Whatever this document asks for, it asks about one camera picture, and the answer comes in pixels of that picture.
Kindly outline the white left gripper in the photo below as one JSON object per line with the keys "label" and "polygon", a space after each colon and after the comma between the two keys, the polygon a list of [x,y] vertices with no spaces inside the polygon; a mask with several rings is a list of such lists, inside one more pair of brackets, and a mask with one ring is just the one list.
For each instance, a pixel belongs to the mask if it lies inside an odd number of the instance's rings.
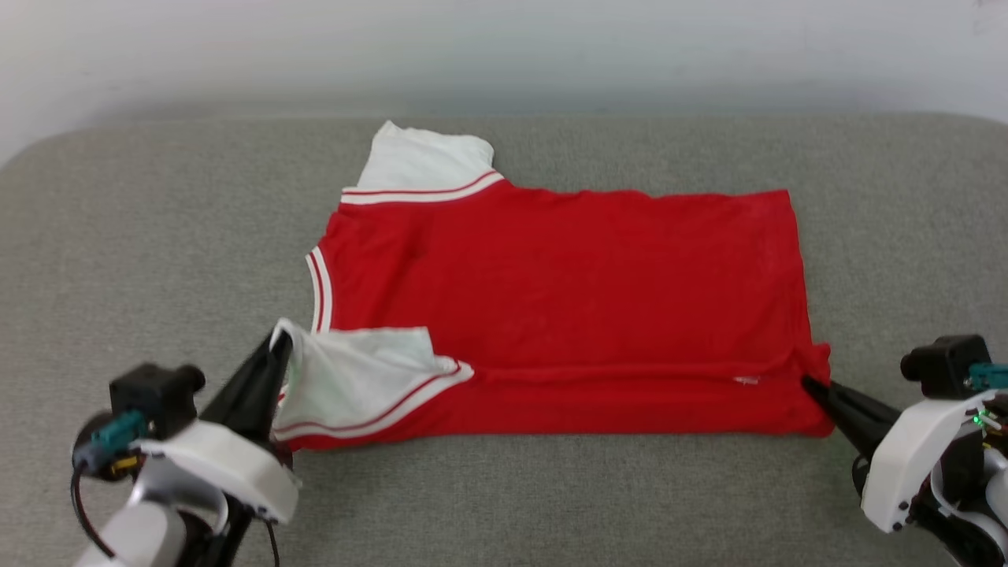
{"label": "white left gripper", "polygon": [[197,480],[251,506],[262,519],[289,523],[298,506],[300,482],[261,446],[271,443],[292,351],[287,331],[275,339],[264,337],[202,410],[201,420],[167,440],[142,440],[134,446],[149,458],[165,457]]}

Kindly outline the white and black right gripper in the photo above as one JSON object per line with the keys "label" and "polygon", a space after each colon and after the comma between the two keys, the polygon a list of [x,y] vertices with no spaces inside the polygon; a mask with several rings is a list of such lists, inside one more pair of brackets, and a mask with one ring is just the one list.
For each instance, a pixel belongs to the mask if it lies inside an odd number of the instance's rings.
{"label": "white and black right gripper", "polygon": [[900,412],[852,387],[802,378],[803,390],[827,414],[859,454],[871,459],[861,509],[882,532],[905,524],[910,504],[961,428],[970,410],[989,401],[987,392],[965,401],[925,399]]}

